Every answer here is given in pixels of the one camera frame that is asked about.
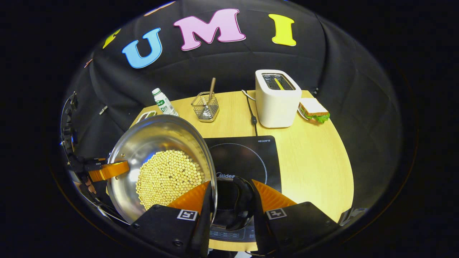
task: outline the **letter m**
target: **letter m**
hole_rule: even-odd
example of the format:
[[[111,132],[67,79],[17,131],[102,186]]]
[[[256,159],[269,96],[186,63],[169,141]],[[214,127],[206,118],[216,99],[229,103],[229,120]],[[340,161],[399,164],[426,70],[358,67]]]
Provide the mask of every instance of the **letter m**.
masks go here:
[[[180,27],[182,31],[184,42],[182,50],[192,50],[201,45],[201,42],[195,39],[194,34],[199,36],[207,44],[212,43],[218,28],[220,29],[220,36],[217,40],[220,42],[244,40],[246,36],[241,33],[237,24],[236,14],[238,13],[239,10],[237,9],[218,10],[213,14],[209,23],[205,23],[195,16],[176,21],[174,26]]]

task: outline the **white bottle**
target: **white bottle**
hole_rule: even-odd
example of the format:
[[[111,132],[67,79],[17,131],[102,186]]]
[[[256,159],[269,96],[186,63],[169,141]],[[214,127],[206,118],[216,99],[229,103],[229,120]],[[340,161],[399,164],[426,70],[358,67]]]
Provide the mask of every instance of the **white bottle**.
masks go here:
[[[162,111],[163,114],[179,116],[169,99],[164,93],[161,92],[159,88],[154,89],[151,93],[155,98],[158,108]]]

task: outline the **wire mesh cup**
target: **wire mesh cup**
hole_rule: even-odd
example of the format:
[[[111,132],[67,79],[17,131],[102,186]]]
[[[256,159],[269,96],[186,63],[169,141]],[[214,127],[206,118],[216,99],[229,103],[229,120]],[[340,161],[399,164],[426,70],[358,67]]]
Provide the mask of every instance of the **wire mesh cup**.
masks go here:
[[[191,102],[191,106],[201,122],[213,122],[220,111],[215,94],[209,99],[209,91],[198,94]]]

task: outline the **white toaster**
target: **white toaster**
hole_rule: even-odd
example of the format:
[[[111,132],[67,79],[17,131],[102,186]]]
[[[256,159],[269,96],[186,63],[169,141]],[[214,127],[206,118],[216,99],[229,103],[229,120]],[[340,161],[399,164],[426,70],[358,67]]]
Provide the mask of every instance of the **white toaster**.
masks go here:
[[[280,70],[255,72],[255,99],[258,120],[264,127],[289,127],[293,124],[301,99],[301,89]]]

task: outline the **induction cooktop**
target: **induction cooktop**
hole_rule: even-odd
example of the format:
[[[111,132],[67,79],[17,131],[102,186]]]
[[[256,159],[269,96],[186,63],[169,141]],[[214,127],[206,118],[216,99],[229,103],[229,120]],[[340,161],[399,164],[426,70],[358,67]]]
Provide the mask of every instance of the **induction cooktop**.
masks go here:
[[[210,150],[217,177],[239,176],[262,182],[281,192],[279,159],[274,137],[249,136],[204,139]],[[234,184],[218,182],[218,206],[215,224],[226,225],[233,218],[237,198]],[[253,220],[243,229],[226,231],[211,227],[210,239],[230,242],[255,242]]]

